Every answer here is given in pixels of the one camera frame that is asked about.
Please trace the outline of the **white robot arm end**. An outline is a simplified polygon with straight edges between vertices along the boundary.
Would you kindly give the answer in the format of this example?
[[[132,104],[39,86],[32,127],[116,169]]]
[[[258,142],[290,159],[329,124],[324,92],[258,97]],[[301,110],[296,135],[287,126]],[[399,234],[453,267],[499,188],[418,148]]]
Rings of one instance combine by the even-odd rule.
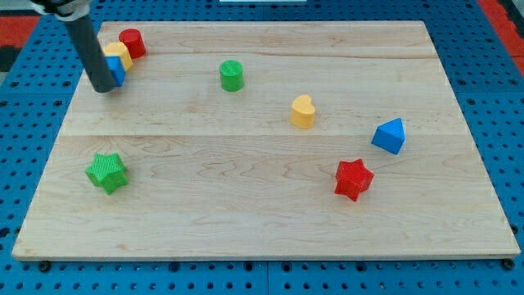
[[[73,21],[90,12],[92,0],[30,0],[32,8],[41,15],[54,15],[61,21]]]

